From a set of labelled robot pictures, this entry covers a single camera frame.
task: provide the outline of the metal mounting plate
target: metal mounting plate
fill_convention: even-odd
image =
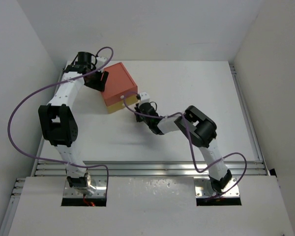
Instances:
[[[93,195],[87,195],[85,199],[88,198],[105,198],[106,194],[106,184],[107,179],[106,178],[92,178],[91,183],[96,188],[96,191]],[[76,191],[74,188],[70,188],[68,181],[65,181],[65,186],[63,190],[63,198],[65,199],[76,199],[76,198],[83,198],[83,194]]]
[[[226,187],[223,189],[223,192],[230,189],[234,184],[236,184],[237,179],[232,178],[231,181],[226,185]],[[209,177],[195,177],[194,178],[195,183],[195,190],[196,190],[196,198],[208,198],[212,196],[212,187]],[[239,188],[236,185],[234,188],[232,188],[230,191],[222,195],[223,198],[239,198]]]

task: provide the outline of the box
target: box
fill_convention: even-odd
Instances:
[[[123,100],[120,97],[129,92],[138,93],[138,87],[122,62],[106,67],[104,70],[109,72],[109,75],[105,91],[101,94],[110,114],[124,108]],[[135,94],[128,96],[126,99],[128,105],[134,104],[137,101]]]

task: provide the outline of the cable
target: cable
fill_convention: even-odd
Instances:
[[[85,200],[85,194],[83,194],[83,202],[84,202],[86,205],[90,206],[89,203],[87,202],[87,200]]]
[[[123,99],[123,104],[124,106],[131,112],[133,112],[134,114],[137,114],[137,115],[140,115],[140,116],[143,116],[143,117],[148,117],[148,118],[155,118],[155,119],[163,119],[164,117],[162,116],[159,116],[159,117],[155,117],[155,116],[150,116],[150,115],[145,115],[145,114],[141,114],[139,112],[136,112],[134,111],[133,109],[131,109],[127,104],[126,104],[126,98],[130,95],[130,94],[136,94],[138,95],[136,92],[128,92],[125,96],[122,96],[122,99]],[[190,152],[191,152],[191,158],[192,158],[192,162],[193,162],[193,165],[195,167],[195,170],[196,172],[202,174],[203,172],[207,171],[209,168],[211,168],[212,166],[214,166],[215,164],[217,164],[218,162],[222,161],[223,159],[226,159],[230,156],[233,156],[233,155],[240,155],[243,159],[244,159],[244,162],[245,162],[245,168],[244,168],[244,171],[243,173],[241,174],[241,176],[239,177],[239,179],[237,180],[237,182],[232,186],[230,187],[227,191],[225,192],[222,192],[220,194],[217,194],[215,196],[212,196],[212,197],[209,197],[207,198],[207,200],[210,200],[210,199],[214,199],[214,198],[217,198],[217,197],[220,197],[221,195],[227,193],[228,191],[230,191],[232,188],[234,188],[236,185],[238,185],[238,183],[242,180],[242,178],[244,177],[246,171],[247,171],[247,159],[245,158],[245,156],[243,154],[241,154],[240,152],[232,152],[214,162],[212,162],[211,164],[209,164],[206,168],[204,168],[203,170],[199,170],[198,167],[197,167],[197,162],[196,162],[196,158],[195,158],[195,154],[194,154],[194,151],[193,151],[193,145],[192,145],[192,141],[191,141],[191,136],[190,136],[190,130],[188,128],[188,124],[187,124],[187,120],[185,118],[185,116],[183,115],[183,113],[181,112],[176,112],[170,116],[167,116],[168,118],[170,117],[174,117],[174,116],[177,116],[177,115],[180,115],[182,117],[182,120],[185,124],[185,127],[186,127],[186,132],[187,132],[187,139],[189,141],[189,147],[190,147]]]
[[[94,207],[95,204],[93,202],[88,202],[86,199],[85,199],[85,194],[83,194],[83,202],[88,205],[89,207]]]
[[[29,154],[29,153],[26,153],[24,151],[22,151],[13,141],[12,139],[12,136],[11,136],[11,123],[12,123],[12,119],[16,113],[16,111],[20,108],[20,106],[22,106],[22,104],[27,101],[30,97],[34,96],[35,94],[45,90],[45,89],[49,89],[51,87],[54,87],[54,86],[57,86],[57,85],[61,85],[61,84],[64,84],[64,83],[67,83],[69,81],[72,81],[72,80],[77,80],[79,78],[82,78],[82,77],[85,77],[85,76],[88,76],[88,75],[91,75],[91,74],[94,74],[96,73],[97,71],[103,69],[110,61],[111,59],[113,58],[114,56],[114,50],[111,48],[111,47],[103,47],[101,48],[100,50],[98,50],[97,54],[98,55],[102,50],[104,49],[110,49],[111,50],[111,55],[110,57],[108,58],[108,60],[102,65],[100,66],[99,68],[89,72],[89,73],[86,73],[84,75],[80,75],[80,76],[77,76],[77,77],[74,77],[74,78],[71,78],[69,80],[65,80],[65,81],[60,81],[60,82],[57,82],[57,83],[54,83],[54,84],[50,84],[50,85],[47,85],[45,87],[42,87],[38,90],[36,90],[35,92],[32,92],[30,95],[28,95],[27,97],[25,97],[17,106],[16,108],[13,110],[11,116],[10,116],[10,119],[9,119],[9,122],[8,122],[8,127],[7,127],[7,131],[8,131],[8,137],[9,137],[9,141],[11,142],[12,146],[21,154],[23,154],[24,156],[27,156],[27,157],[30,157],[30,158],[33,158],[33,159],[37,159],[37,160],[44,160],[44,161],[52,161],[52,162],[58,162],[58,163],[62,163],[62,164],[66,164],[66,165],[71,165],[71,166],[75,166],[75,167],[79,167],[79,168],[97,168],[97,167],[104,167],[106,168],[106,171],[107,171],[107,184],[106,184],[106,198],[107,198],[107,190],[108,190],[108,178],[109,178],[109,171],[108,171],[108,167],[106,165],[93,165],[93,166],[82,166],[82,165],[77,165],[77,164],[74,164],[74,163],[69,163],[67,161],[62,161],[62,160],[54,160],[54,159],[49,159],[49,158],[44,158],[44,157],[38,157],[38,156],[35,156],[35,155],[32,155],[32,154]]]
[[[151,103],[154,103],[155,104],[155,111],[157,111],[157,103],[156,102],[149,102],[150,104]]]

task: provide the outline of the white wall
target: white wall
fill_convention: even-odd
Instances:
[[[235,67],[295,231],[295,0],[265,1]]]
[[[32,160],[19,154],[7,137],[14,107],[30,92],[57,80],[59,71],[16,0],[0,0],[0,225],[17,177],[30,174]],[[12,135],[35,154],[41,138],[37,109],[52,96],[38,94],[16,114]]]
[[[18,0],[57,65],[77,51],[115,60],[233,60],[264,0]]]

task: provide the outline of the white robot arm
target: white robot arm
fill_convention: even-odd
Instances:
[[[187,137],[186,124],[182,117],[160,117],[150,104],[150,96],[146,92],[138,95],[139,103],[135,110],[137,122],[143,121],[148,125],[154,134],[164,135],[173,131],[181,131]],[[139,115],[160,117],[160,119],[149,118]],[[192,144],[199,148],[207,165],[221,159],[221,153],[216,141],[216,124],[196,107],[190,106],[183,114],[188,125]],[[222,189],[232,179],[230,170],[226,167],[223,160],[211,166],[208,170],[213,190],[221,193]]]
[[[75,63],[73,61],[65,69],[62,81],[95,70],[96,66],[102,66],[107,60],[104,57],[95,57],[86,52],[79,52],[76,58],[78,60]],[[38,109],[44,138],[55,146],[61,158],[68,163],[84,166],[83,161],[78,158],[74,143],[78,136],[78,126],[71,113],[73,102],[83,85],[103,91],[107,77],[108,72],[102,70],[96,72],[92,77],[81,77],[61,84],[53,99],[46,106],[40,106]],[[86,195],[94,192],[95,188],[90,182],[90,175],[86,168],[67,165],[66,174],[71,187]]]

